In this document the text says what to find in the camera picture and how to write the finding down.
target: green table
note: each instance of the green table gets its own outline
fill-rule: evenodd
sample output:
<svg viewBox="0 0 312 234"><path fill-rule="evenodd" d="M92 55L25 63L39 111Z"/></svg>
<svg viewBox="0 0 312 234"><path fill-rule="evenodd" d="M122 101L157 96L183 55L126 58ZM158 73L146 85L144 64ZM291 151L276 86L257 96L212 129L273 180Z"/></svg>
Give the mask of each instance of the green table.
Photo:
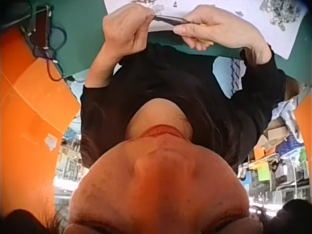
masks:
<svg viewBox="0 0 312 234"><path fill-rule="evenodd" d="M107 14L103 0L33 0L33 2L49 2L54 5L53 23L63 27L68 41L58 52L57 59L62 65L65 75L69 76L88 69L103 44L102 18ZM59 32L52 34L51 43L58 44L62 40ZM151 34L149 41L171 45L186 53L238 57L239 50L231 50L221 46L213 46L206 52L190 50L176 37L166 37L163 33ZM284 60L276 56L279 68L287 75L312 85L312 25L306 16L300 26L291 56Z"/></svg>

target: orange wall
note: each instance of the orange wall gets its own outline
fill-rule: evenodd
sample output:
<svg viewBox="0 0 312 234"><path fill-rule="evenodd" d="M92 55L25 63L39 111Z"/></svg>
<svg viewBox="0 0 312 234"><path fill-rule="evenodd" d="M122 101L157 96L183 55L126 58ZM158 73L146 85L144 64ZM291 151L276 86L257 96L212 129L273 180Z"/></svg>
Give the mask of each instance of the orange wall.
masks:
<svg viewBox="0 0 312 234"><path fill-rule="evenodd" d="M312 185L312 91L310 91L310 93L297 107L295 116L306 147L309 163L310 184Z"/></svg>
<svg viewBox="0 0 312 234"><path fill-rule="evenodd" d="M65 82L49 79L45 61L32 56L18 29L1 36L0 48L1 213L26 209L42 220L54 213L60 140L79 103ZM52 151L48 134L58 139Z"/></svg>

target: person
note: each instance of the person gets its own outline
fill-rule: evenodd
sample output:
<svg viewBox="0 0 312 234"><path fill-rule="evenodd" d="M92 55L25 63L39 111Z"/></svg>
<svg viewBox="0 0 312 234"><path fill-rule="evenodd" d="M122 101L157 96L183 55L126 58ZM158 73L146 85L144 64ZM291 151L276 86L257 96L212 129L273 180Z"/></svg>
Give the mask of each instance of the person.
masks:
<svg viewBox="0 0 312 234"><path fill-rule="evenodd" d="M80 150L90 171L64 233L311 233L305 201L287 203L272 220L251 218L235 174L284 98L285 74L261 33L210 5L174 28L198 51L207 49L198 39L243 48L243 89L229 99L212 73L214 57L147 43L153 18L130 3L103 20L105 42L81 96Z"/></svg>

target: tweezers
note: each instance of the tweezers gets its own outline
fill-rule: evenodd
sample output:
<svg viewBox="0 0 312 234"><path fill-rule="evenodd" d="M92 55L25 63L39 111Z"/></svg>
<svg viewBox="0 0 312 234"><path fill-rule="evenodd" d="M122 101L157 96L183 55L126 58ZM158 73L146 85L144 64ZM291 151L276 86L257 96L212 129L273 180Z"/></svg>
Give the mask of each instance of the tweezers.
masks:
<svg viewBox="0 0 312 234"><path fill-rule="evenodd" d="M191 23L187 21L186 19L179 18L179 17L174 17L174 16L162 16L162 15L155 15L154 20L156 21L162 21L168 24L171 24L173 26L178 26L181 24L187 24Z"/></svg>

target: neck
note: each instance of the neck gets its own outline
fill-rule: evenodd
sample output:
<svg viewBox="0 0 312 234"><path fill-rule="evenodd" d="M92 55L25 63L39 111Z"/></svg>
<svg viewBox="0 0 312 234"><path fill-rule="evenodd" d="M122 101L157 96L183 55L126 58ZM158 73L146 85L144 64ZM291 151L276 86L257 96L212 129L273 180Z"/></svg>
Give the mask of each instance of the neck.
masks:
<svg viewBox="0 0 312 234"><path fill-rule="evenodd" d="M127 139L139 138L148 129L157 125L169 125L178 129L184 138L192 138L192 127L182 110L173 102L155 98L145 103L128 125Z"/></svg>

